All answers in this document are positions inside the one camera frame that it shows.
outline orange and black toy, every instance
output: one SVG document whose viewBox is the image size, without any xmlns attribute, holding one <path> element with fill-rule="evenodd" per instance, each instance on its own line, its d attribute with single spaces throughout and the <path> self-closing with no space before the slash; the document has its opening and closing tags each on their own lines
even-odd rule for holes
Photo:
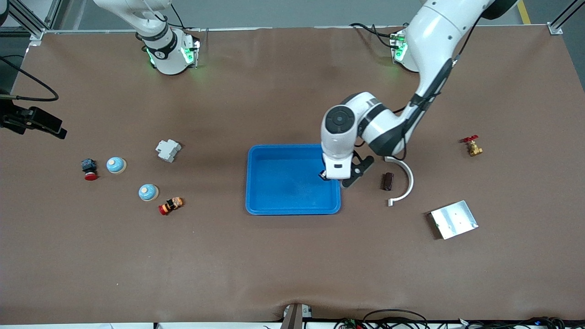
<svg viewBox="0 0 585 329">
<path fill-rule="evenodd" d="M 181 198 L 172 198 L 167 200 L 167 203 L 159 206 L 159 212 L 161 215 L 168 215 L 171 211 L 182 206 L 183 200 Z"/>
</svg>

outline white puzzle-shaped object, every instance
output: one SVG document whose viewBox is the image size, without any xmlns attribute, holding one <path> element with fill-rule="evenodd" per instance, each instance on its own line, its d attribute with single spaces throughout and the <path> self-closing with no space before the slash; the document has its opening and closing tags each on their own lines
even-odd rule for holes
<svg viewBox="0 0 585 329">
<path fill-rule="evenodd" d="M 159 158 L 165 160 L 166 162 L 173 162 L 177 151 L 180 149 L 181 145 L 172 139 L 169 139 L 167 142 L 161 140 L 159 145 L 156 147 L 156 151 L 159 153 Z"/>
</svg>

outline white plastic piece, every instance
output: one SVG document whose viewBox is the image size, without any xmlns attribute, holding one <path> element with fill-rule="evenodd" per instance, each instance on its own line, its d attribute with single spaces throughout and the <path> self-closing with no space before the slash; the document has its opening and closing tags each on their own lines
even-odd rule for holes
<svg viewBox="0 0 585 329">
<path fill-rule="evenodd" d="M 385 156 L 384 161 L 392 162 L 392 163 L 399 165 L 402 169 L 404 169 L 404 171 L 406 172 L 406 175 L 408 176 L 408 189 L 406 190 L 406 192 L 397 198 L 388 199 L 388 207 L 392 207 L 396 201 L 400 201 L 403 198 L 406 198 L 410 194 L 410 192 L 412 191 L 412 188 L 414 187 L 414 175 L 413 175 L 410 167 L 404 161 L 397 160 L 391 156 Z"/>
<path fill-rule="evenodd" d="M 166 162 L 173 162 L 175 155 L 181 149 L 181 145 L 172 139 L 168 141 L 161 140 L 159 145 L 156 147 L 156 151 L 159 153 L 159 158 Z"/>
</svg>

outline black circular joint cap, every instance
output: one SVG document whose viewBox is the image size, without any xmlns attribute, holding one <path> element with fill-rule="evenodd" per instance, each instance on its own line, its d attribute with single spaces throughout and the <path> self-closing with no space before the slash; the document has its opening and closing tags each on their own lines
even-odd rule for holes
<svg viewBox="0 0 585 329">
<path fill-rule="evenodd" d="M 349 107 L 338 105 L 327 112 L 325 128 L 330 133 L 344 133 L 352 128 L 355 120 L 353 111 Z"/>
</svg>

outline light blue dome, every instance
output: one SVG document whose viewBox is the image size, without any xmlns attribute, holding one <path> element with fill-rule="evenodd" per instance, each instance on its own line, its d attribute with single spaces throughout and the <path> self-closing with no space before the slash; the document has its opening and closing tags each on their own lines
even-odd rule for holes
<svg viewBox="0 0 585 329">
<path fill-rule="evenodd" d="M 121 157 L 115 156 L 108 160 L 106 167 L 112 174 L 119 174 L 126 169 L 126 161 Z"/>
<path fill-rule="evenodd" d="M 144 184 L 138 189 L 138 196 L 144 201 L 152 201 L 159 196 L 159 188 L 152 184 Z"/>
</svg>

